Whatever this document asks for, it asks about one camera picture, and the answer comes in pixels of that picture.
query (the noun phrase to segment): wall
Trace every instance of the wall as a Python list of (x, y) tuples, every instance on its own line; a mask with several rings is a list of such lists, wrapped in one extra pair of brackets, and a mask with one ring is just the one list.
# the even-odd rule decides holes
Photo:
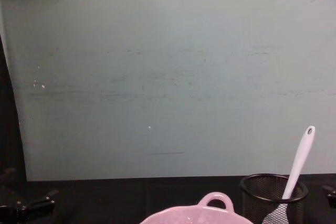
[(336, 164), (336, 0), (2, 0), (29, 180)]
[(6, 44), (6, 34), (5, 34), (4, 21), (3, 21), (3, 15), (2, 15), (2, 2), (1, 2), (1, 0), (0, 0), (0, 34), (1, 34), (2, 44), (3, 44), (3, 47), (4, 47), (5, 57), (6, 57), (6, 60), (7, 60), (7, 66), (9, 67), (7, 44)]

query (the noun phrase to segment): white spoon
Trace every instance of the white spoon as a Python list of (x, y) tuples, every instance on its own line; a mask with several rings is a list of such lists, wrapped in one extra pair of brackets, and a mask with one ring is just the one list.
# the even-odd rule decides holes
[[(290, 172), (285, 192), (282, 199), (289, 199), (293, 193), (295, 185), (300, 176), (301, 170), (306, 162), (311, 146), (314, 142), (315, 127), (309, 126), (304, 132), (298, 150), (295, 155), (292, 171)], [(288, 204), (280, 204), (277, 209), (269, 213), (262, 224), (289, 224), (287, 218), (287, 206)]]

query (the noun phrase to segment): black mesh cup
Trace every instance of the black mesh cup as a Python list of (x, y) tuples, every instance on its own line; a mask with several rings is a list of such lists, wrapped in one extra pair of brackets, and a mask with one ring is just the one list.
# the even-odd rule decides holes
[[(297, 182), (290, 199), (282, 199), (288, 177), (276, 174), (255, 174), (243, 178), (243, 216), (254, 224), (262, 224), (265, 217), (279, 206), (285, 208), (289, 224), (303, 224), (303, 200), (306, 186)], [(276, 223), (286, 216), (275, 215)]]

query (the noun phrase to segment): black tabletop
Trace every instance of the black tabletop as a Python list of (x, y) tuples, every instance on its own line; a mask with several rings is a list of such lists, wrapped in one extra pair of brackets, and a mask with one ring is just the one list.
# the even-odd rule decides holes
[[(240, 214), (242, 177), (192, 177), (82, 180), (69, 182), (28, 182), (15, 190), (26, 199), (34, 199), (57, 189), (56, 208), (52, 216), (33, 224), (61, 223), (140, 223), (147, 216), (173, 206), (197, 204), (212, 191), (227, 194)], [(336, 209), (328, 205), (321, 186), (336, 187), (336, 175), (303, 175), (309, 194), (305, 199), (306, 224), (336, 223)]]

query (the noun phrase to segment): pink bowl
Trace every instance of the pink bowl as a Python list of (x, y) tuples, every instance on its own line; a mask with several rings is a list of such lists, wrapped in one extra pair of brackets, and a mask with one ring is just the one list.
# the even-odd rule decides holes
[[(209, 207), (210, 201), (224, 202), (226, 209)], [(149, 216), (141, 224), (252, 224), (235, 213), (230, 198), (222, 193), (206, 195), (196, 206), (172, 207)]]

